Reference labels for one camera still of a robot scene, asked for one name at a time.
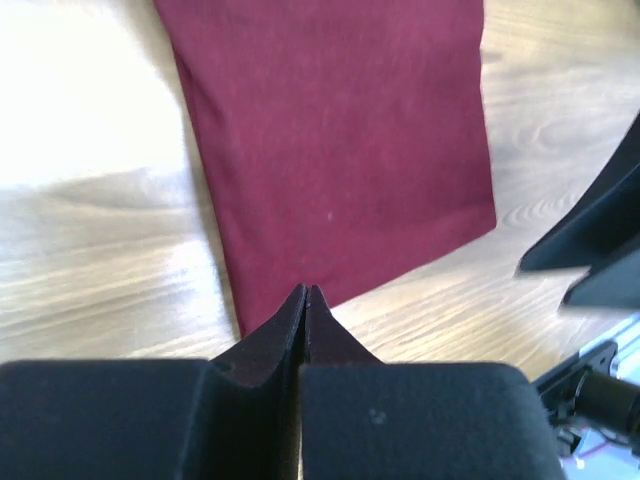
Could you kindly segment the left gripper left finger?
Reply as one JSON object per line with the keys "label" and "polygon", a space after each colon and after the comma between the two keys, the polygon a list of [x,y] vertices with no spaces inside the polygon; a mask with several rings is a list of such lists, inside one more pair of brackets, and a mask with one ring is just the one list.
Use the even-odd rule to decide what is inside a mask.
{"label": "left gripper left finger", "polygon": [[211,359],[1,367],[5,479],[293,479],[306,289]]}

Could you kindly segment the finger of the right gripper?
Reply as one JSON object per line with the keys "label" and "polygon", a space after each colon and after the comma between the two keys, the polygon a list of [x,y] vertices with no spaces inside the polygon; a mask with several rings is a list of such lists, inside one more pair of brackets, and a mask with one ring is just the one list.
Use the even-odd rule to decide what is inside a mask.
{"label": "finger of the right gripper", "polygon": [[524,272],[591,266],[639,233],[639,120],[576,205],[519,262]]}

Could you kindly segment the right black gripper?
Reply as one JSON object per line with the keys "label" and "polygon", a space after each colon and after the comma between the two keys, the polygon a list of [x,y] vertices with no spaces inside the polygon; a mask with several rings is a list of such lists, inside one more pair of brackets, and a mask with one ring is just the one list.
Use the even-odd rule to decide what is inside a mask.
{"label": "right black gripper", "polygon": [[[567,307],[639,308],[639,176],[616,183],[576,220],[586,249],[584,277],[566,292]],[[585,425],[618,435],[639,433],[639,387],[611,374],[618,344],[605,340],[533,382],[554,427]]]}

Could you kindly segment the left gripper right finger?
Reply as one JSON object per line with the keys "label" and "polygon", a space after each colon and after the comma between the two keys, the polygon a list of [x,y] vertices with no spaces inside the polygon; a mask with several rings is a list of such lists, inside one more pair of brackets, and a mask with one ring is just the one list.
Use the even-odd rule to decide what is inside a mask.
{"label": "left gripper right finger", "polygon": [[492,362],[380,361],[307,293],[299,372],[307,479],[561,479],[539,395]]}

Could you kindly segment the maroon t shirt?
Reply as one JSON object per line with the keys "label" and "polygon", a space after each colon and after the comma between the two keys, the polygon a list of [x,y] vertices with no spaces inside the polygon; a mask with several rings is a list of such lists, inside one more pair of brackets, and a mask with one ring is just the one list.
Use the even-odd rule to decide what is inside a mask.
{"label": "maroon t shirt", "polygon": [[496,225],[480,1],[159,1],[242,334]]}

